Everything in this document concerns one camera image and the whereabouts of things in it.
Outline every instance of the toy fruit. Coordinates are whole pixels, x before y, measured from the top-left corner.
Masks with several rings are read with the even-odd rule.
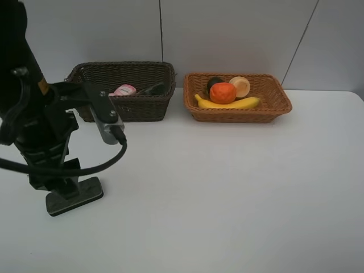
[[[214,84],[218,84],[219,82],[224,82],[223,79],[219,77],[211,78],[207,83],[207,93],[210,95],[210,89]]]
[[[214,102],[204,100],[198,94],[195,95],[198,106],[202,109],[215,108],[215,109],[252,109],[258,106],[260,98],[250,97],[244,100],[234,101],[230,104],[215,104]]]
[[[220,82],[210,89],[210,99],[216,104],[229,104],[237,97],[237,88],[230,83]]]
[[[237,88],[237,98],[243,98],[248,95],[250,91],[250,83],[247,78],[235,77],[229,81]]]

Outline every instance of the yellow banana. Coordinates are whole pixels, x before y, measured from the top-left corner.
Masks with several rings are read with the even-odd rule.
[[[234,101],[230,104],[215,104],[214,102],[204,100],[198,94],[195,95],[195,98],[198,102],[198,106],[202,109],[252,109],[255,108],[260,102],[260,98],[250,97],[245,98],[244,100]]]

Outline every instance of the white tabletop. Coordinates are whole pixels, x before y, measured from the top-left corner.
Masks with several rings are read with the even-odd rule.
[[[364,103],[287,94],[273,123],[201,123],[177,89],[165,120],[126,125],[104,197],[55,218],[46,192],[0,170],[0,272],[364,272]],[[82,167],[118,149],[92,123],[71,137]]]

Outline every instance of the wicker basket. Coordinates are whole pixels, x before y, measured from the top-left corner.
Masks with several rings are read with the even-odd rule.
[[[195,94],[206,98],[207,83],[212,77],[229,82],[233,77],[246,77],[250,82],[248,97],[259,97],[255,109],[200,109]],[[203,122],[268,123],[292,110],[291,102],[278,80],[267,74],[191,73],[184,81],[184,104],[194,119]]]
[[[137,91],[163,82],[168,92],[163,96],[133,95],[110,97],[124,122],[161,121],[176,87],[175,71],[171,64],[124,61],[117,63],[84,63],[76,66],[66,82],[92,82],[112,93],[122,84],[130,84]],[[93,122],[89,107],[77,109],[81,118]]]

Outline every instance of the light brown wicker basket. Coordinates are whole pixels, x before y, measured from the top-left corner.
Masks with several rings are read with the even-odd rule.
[[[207,83],[212,77],[229,82],[233,77],[245,77],[250,82],[247,97],[259,97],[255,109],[200,109],[195,94],[205,96]],[[268,74],[190,73],[184,81],[184,105],[194,119],[203,122],[269,123],[292,110],[292,104],[279,81]]]

